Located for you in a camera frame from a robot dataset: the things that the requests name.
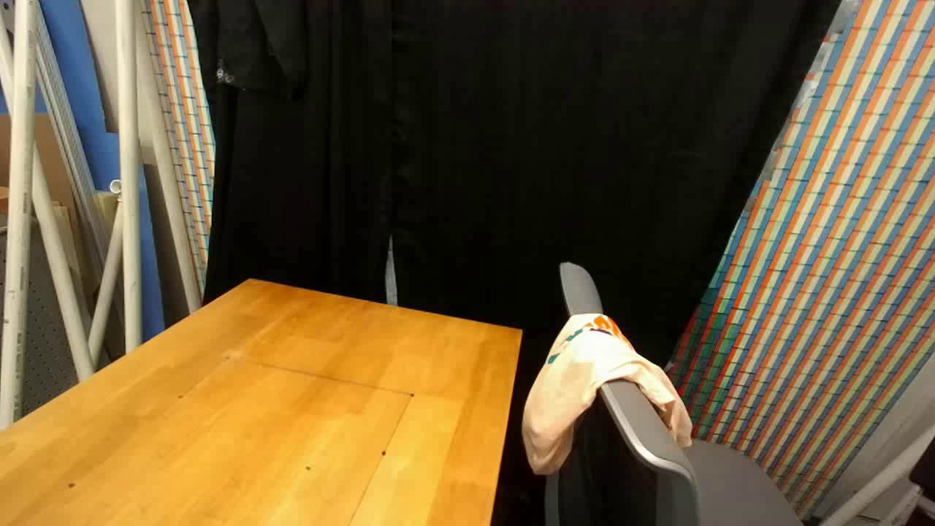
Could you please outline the white metal frame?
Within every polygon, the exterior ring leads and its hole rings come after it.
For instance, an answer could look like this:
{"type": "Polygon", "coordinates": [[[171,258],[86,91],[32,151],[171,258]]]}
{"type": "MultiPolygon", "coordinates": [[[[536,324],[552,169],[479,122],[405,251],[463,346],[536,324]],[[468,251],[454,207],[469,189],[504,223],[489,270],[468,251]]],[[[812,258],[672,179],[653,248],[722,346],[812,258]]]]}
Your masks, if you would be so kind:
{"type": "Polygon", "coordinates": [[[113,0],[111,20],[113,56],[102,14],[86,14],[96,56],[111,56],[105,115],[120,150],[115,181],[96,189],[39,0],[2,0],[2,428],[146,341],[140,184],[161,292],[177,277],[181,305],[202,300],[149,67],[146,0],[113,0]]]}

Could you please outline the striped colourful board left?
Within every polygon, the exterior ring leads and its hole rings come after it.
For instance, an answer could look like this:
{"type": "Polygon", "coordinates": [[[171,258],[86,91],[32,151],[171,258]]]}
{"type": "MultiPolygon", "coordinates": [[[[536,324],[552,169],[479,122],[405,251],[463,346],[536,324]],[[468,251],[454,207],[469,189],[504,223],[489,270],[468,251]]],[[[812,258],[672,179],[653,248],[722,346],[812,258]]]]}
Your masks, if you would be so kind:
{"type": "Polygon", "coordinates": [[[196,283],[203,283],[210,243],[213,128],[186,0],[146,0],[158,103],[170,134],[181,216],[196,283]]]}

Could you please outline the black curtain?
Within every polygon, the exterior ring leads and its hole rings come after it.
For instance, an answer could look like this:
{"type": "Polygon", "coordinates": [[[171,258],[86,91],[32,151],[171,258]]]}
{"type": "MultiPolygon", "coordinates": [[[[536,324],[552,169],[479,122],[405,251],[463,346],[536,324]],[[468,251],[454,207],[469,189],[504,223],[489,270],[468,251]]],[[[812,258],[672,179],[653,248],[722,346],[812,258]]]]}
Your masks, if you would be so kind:
{"type": "Polygon", "coordinates": [[[561,262],[672,360],[837,0],[189,0],[210,295],[247,277],[511,324],[561,262]]]}

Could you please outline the striped colourful board right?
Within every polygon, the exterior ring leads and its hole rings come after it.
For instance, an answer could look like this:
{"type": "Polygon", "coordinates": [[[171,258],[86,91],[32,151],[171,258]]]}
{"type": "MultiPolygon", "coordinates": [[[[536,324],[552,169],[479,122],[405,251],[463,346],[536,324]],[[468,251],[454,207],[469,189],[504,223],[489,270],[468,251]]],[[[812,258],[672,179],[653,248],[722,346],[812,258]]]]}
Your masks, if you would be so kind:
{"type": "Polygon", "coordinates": [[[674,353],[695,432],[823,517],[932,422],[935,0],[837,0],[674,353]]]}

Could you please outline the peach shirt with orange print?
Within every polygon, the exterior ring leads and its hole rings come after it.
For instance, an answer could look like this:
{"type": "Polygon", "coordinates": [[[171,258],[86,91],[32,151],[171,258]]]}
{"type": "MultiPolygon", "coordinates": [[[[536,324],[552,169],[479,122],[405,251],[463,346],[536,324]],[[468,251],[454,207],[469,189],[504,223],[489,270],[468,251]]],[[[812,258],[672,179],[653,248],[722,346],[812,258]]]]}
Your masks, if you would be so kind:
{"type": "Polygon", "coordinates": [[[576,422],[611,379],[634,382],[668,436],[691,444],[691,419],[668,373],[646,360],[605,314],[576,314],[561,333],[523,403],[523,451],[536,476],[558,473],[573,452],[576,422]]]}

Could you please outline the striped colourful board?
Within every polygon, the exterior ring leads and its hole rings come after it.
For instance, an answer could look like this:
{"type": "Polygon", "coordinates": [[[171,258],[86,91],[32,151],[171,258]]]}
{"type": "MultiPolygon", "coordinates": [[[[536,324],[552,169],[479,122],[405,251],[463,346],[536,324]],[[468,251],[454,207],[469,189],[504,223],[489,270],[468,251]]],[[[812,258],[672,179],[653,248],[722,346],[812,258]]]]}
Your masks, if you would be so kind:
{"type": "Polygon", "coordinates": [[[170,134],[181,216],[196,283],[203,283],[210,243],[213,128],[186,0],[146,0],[158,103],[170,134]]]}
{"type": "Polygon", "coordinates": [[[823,517],[932,422],[935,0],[837,0],[674,353],[695,432],[823,517]]]}

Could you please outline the grey office chair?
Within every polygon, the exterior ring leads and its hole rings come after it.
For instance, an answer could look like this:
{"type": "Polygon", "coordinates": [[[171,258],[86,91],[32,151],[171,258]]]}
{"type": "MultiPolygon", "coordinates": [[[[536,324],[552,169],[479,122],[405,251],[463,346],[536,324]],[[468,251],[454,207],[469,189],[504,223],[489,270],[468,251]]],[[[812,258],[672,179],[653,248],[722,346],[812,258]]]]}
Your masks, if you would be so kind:
{"type": "MultiPolygon", "coordinates": [[[[561,295],[568,316],[602,314],[598,290],[577,262],[558,267],[561,295]]],[[[605,463],[611,509],[625,514],[625,526],[799,526],[779,489],[742,452],[691,441],[679,448],[647,397],[625,379],[598,388],[583,416],[602,411],[612,441],[605,463]]],[[[573,489],[568,460],[558,473],[546,473],[546,526],[573,526],[564,502],[580,499],[573,489]]]]}

